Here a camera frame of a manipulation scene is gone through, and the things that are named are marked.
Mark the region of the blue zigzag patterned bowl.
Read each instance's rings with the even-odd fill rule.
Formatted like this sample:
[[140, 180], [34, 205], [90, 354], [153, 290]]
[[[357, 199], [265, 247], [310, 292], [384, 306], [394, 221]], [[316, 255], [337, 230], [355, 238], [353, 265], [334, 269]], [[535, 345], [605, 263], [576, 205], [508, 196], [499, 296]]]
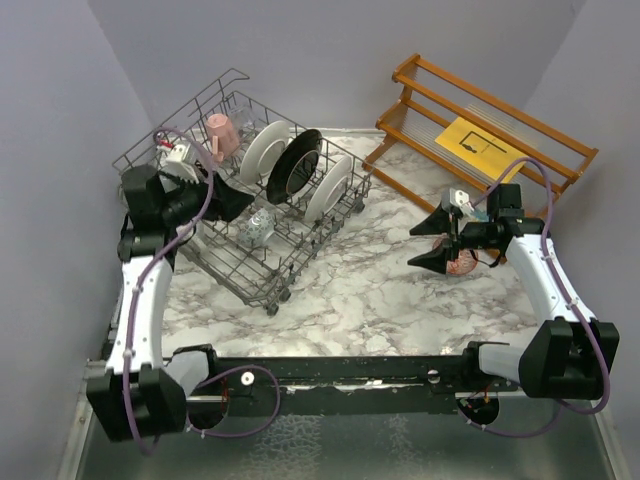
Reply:
[[472, 272], [478, 265], [478, 259], [475, 250], [460, 250], [455, 260], [446, 262], [446, 274], [463, 276]]

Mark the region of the red patterned glass bowl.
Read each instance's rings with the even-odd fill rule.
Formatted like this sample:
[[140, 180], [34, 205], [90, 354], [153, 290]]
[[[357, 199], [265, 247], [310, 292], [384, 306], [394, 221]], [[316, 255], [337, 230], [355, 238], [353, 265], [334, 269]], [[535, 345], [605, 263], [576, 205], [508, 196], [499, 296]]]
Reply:
[[247, 248], [264, 247], [275, 233], [275, 217], [261, 208], [248, 220], [238, 235], [238, 242]]

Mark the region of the black rimmed printed plate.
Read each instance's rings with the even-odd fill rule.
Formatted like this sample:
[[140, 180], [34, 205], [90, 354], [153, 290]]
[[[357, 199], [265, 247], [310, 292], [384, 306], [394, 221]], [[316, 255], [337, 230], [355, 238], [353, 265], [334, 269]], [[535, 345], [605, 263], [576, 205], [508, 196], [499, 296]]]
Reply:
[[289, 126], [276, 121], [263, 128], [246, 150], [240, 166], [240, 180], [246, 185], [268, 176], [289, 142]]

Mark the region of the pink cream mug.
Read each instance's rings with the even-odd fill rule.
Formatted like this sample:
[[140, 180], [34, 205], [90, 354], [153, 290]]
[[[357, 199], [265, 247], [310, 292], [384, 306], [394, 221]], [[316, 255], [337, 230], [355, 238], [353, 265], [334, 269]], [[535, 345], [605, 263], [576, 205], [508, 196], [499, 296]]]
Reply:
[[209, 116], [205, 129], [210, 138], [214, 158], [221, 163], [240, 146], [240, 139], [231, 119], [221, 113]]

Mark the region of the black rimmed cream plate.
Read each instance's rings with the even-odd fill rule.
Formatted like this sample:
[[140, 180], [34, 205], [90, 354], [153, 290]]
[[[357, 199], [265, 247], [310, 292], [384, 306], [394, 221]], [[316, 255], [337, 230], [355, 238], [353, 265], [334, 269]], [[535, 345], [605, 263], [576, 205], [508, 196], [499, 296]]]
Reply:
[[286, 202], [311, 180], [319, 162], [321, 143], [321, 132], [309, 129], [286, 147], [268, 179], [266, 194], [271, 204]]

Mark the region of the clear drinking glass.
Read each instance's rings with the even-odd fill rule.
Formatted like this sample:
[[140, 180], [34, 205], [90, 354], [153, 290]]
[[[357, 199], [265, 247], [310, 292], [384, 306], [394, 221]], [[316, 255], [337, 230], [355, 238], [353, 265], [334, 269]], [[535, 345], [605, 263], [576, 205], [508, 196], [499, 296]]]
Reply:
[[256, 125], [256, 116], [248, 104], [238, 104], [228, 111], [228, 117], [240, 135], [251, 131]]

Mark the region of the blue rimmed white plate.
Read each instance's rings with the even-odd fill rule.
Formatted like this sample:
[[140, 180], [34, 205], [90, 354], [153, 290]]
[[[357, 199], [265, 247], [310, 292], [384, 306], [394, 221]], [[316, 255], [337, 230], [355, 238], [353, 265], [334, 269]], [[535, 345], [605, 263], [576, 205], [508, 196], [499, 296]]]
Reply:
[[328, 214], [346, 193], [353, 159], [344, 155], [326, 174], [308, 203], [304, 221], [313, 223]]

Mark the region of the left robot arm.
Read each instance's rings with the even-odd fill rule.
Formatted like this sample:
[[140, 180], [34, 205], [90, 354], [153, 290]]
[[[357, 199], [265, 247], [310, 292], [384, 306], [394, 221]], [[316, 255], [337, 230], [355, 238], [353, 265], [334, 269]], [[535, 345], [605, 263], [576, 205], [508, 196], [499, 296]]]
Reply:
[[220, 385], [209, 345], [180, 348], [165, 361], [161, 326], [179, 233], [195, 232], [194, 217], [231, 222], [254, 201], [218, 175], [189, 182], [150, 164], [125, 171], [121, 187], [128, 212], [117, 248], [123, 278], [118, 329], [104, 374], [89, 379], [86, 389], [113, 442], [182, 430], [188, 396]]

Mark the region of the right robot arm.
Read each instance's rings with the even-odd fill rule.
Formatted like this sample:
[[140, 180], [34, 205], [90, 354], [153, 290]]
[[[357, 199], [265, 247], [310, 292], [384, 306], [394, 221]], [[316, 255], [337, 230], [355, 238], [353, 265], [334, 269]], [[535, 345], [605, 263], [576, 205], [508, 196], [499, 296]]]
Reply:
[[481, 391], [500, 377], [532, 398], [602, 399], [619, 344], [610, 322], [600, 322], [579, 298], [561, 265], [545, 222], [522, 208], [519, 185], [501, 183], [487, 197], [485, 221], [459, 224], [470, 212], [468, 195], [451, 189], [413, 236], [441, 235], [430, 252], [409, 265], [444, 274], [462, 251], [496, 250], [515, 270], [540, 326], [525, 347], [471, 343], [459, 367], [461, 383]]

